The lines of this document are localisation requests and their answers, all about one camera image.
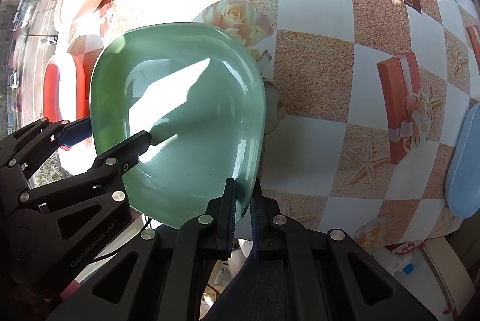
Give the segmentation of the green oval plate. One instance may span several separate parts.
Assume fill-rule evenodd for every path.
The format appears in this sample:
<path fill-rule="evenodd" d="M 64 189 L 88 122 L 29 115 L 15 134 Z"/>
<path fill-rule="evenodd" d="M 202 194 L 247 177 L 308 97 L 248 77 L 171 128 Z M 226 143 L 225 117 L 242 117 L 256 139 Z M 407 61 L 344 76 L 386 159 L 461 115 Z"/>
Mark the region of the green oval plate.
<path fill-rule="evenodd" d="M 179 228 L 234 179 L 235 217 L 245 215 L 266 99 L 256 62 L 232 34 L 201 23 L 124 33 L 95 63 L 89 113 L 98 154 L 141 131 L 152 136 L 123 177 L 136 211 Z"/>

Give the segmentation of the red oval plate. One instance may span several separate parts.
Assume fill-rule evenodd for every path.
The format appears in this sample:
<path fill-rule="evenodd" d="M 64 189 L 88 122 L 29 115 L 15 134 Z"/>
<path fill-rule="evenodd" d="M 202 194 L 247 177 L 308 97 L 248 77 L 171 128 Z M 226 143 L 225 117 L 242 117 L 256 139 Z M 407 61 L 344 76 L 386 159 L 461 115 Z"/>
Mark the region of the red oval plate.
<path fill-rule="evenodd" d="M 75 121 L 89 114 L 86 75 L 69 53 L 52 55 L 43 78 L 43 115 L 50 122 Z"/>

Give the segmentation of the patterned checkered tablecloth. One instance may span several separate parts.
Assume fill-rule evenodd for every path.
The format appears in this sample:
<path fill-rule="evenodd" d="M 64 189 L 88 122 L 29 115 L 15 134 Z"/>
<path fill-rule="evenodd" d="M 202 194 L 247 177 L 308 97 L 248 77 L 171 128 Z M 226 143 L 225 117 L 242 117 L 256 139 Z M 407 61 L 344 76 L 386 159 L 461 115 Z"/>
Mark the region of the patterned checkered tablecloth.
<path fill-rule="evenodd" d="M 371 248 L 461 227 L 444 182 L 479 101 L 479 0 L 102 0 L 61 19 L 58 48 L 87 70 L 148 24 L 198 21 L 239 40 L 280 94 L 262 186 L 308 228 Z"/>

